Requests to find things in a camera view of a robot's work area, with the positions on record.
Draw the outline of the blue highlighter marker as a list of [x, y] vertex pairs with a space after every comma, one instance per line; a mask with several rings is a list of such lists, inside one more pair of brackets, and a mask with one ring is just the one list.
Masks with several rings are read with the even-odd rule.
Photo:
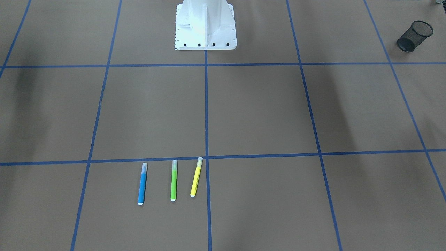
[[137, 201], [137, 204], [139, 206], [142, 206], [145, 202], [147, 170], [148, 170], [148, 164], [143, 163], [141, 167], [140, 184], [139, 184], [138, 201]]

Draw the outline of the yellow highlighter marker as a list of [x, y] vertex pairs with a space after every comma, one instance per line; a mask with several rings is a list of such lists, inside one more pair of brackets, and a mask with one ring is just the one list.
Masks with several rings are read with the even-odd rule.
[[203, 163], [203, 157], [198, 157], [197, 164], [195, 167], [195, 172], [194, 172], [194, 178], [193, 178], [192, 186], [191, 186], [191, 192], [190, 192], [191, 198], [196, 197], [196, 193], [197, 193], [197, 189], [198, 189], [198, 185], [199, 185], [200, 173], [201, 173], [201, 169], [202, 169], [202, 163]]

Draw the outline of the green highlighter marker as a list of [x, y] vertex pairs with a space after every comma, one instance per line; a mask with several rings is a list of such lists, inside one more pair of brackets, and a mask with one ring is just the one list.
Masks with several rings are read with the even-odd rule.
[[172, 161], [171, 170], [171, 191], [170, 191], [170, 201], [175, 202], [177, 197], [177, 160]]

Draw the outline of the far black mesh cup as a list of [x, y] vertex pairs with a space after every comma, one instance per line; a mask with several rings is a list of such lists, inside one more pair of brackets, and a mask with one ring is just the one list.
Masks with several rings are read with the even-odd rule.
[[413, 52], [426, 38], [433, 35], [433, 27], [425, 21], [413, 21], [408, 30], [396, 41], [404, 52]]

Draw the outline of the white pedestal column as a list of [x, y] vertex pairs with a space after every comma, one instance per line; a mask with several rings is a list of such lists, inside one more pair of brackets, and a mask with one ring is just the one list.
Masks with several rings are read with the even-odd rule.
[[226, 0], [184, 0], [176, 6], [175, 50], [237, 48], [234, 6]]

